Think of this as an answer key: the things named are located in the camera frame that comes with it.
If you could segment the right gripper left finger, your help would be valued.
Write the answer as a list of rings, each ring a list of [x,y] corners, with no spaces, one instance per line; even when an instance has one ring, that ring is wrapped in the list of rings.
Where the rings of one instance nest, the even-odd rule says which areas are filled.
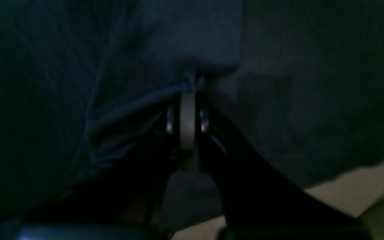
[[[22,228],[23,240],[167,240],[151,225],[169,176],[180,166],[181,97],[164,105],[142,140],[112,167]]]

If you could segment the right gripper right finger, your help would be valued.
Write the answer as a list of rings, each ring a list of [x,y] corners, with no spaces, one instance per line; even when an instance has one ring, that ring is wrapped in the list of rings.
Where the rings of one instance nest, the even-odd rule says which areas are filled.
[[[219,240],[370,240],[365,225],[275,170],[225,116],[197,103],[200,169],[214,179],[227,226]]]

